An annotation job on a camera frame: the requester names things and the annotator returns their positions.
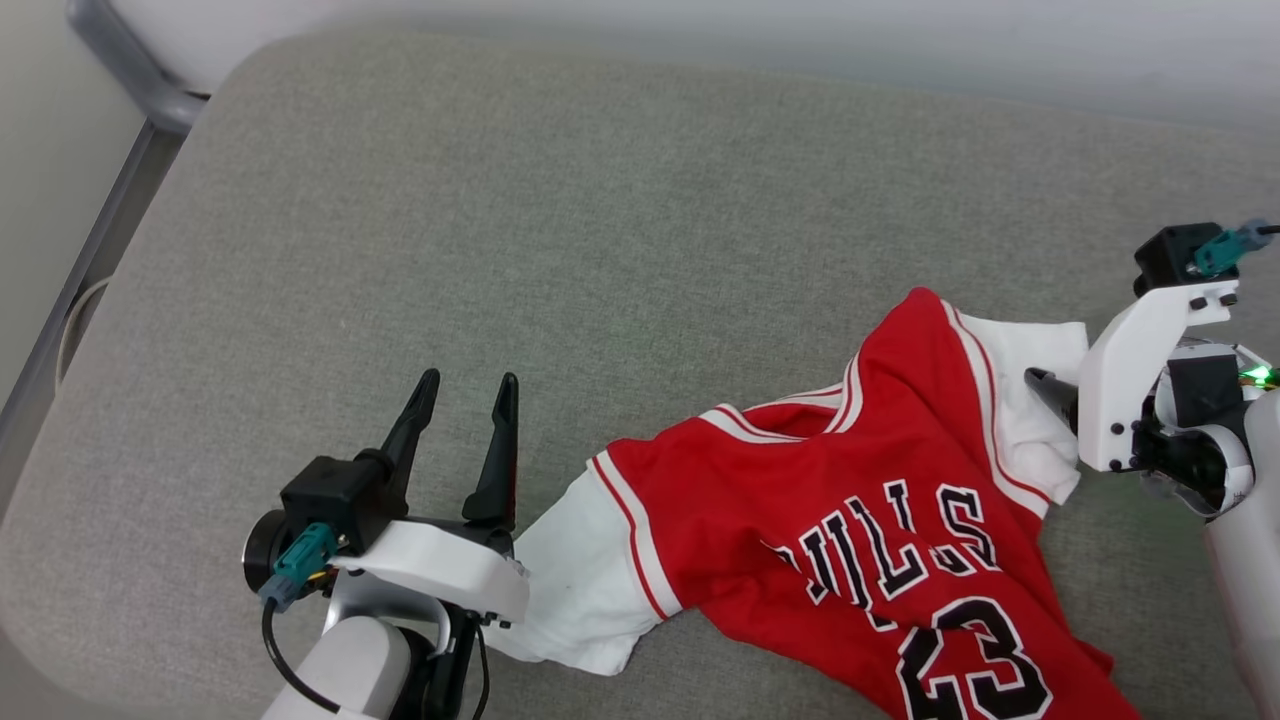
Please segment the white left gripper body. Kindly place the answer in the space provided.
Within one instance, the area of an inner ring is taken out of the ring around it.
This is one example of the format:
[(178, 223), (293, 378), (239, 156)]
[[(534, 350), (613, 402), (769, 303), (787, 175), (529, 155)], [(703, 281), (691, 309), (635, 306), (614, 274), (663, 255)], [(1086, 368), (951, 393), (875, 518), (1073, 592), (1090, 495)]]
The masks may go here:
[(447, 529), (393, 521), (337, 559), (320, 639), (339, 719), (457, 719), (484, 628), (524, 620), (529, 574), (508, 553)]

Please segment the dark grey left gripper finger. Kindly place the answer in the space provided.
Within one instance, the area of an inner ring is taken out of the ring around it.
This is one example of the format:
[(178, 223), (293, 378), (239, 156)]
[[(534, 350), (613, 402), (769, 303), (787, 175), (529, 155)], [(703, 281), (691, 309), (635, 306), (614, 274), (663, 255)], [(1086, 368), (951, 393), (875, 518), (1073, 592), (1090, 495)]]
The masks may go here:
[(462, 516), (472, 527), (511, 533), (516, 525), (518, 474), (518, 378), (507, 372), (492, 410), (493, 432), (475, 491)]
[(383, 506), (392, 519), (402, 519), (408, 515), (410, 474), (420, 436), (433, 419), (440, 383), (442, 374), (438, 369), (425, 370), (381, 446), (381, 452), (389, 466), (383, 491)]

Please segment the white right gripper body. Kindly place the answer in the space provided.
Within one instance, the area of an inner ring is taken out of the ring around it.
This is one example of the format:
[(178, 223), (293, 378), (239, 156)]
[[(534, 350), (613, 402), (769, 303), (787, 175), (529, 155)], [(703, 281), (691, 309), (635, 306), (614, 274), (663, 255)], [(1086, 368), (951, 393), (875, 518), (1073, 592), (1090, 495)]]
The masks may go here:
[(1079, 455), (1175, 486), (1204, 518), (1274, 477), (1272, 370), (1242, 346), (1187, 337), (1231, 315), (1236, 284), (1152, 290), (1117, 314), (1079, 370)]

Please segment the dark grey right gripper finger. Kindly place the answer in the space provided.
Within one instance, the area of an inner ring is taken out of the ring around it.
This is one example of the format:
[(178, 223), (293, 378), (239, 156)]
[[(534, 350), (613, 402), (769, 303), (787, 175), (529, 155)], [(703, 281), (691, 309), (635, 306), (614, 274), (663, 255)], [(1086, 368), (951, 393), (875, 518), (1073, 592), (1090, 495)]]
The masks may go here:
[(1030, 366), (1024, 382), (1036, 397), (1062, 423), (1078, 423), (1079, 388), (1052, 372)]

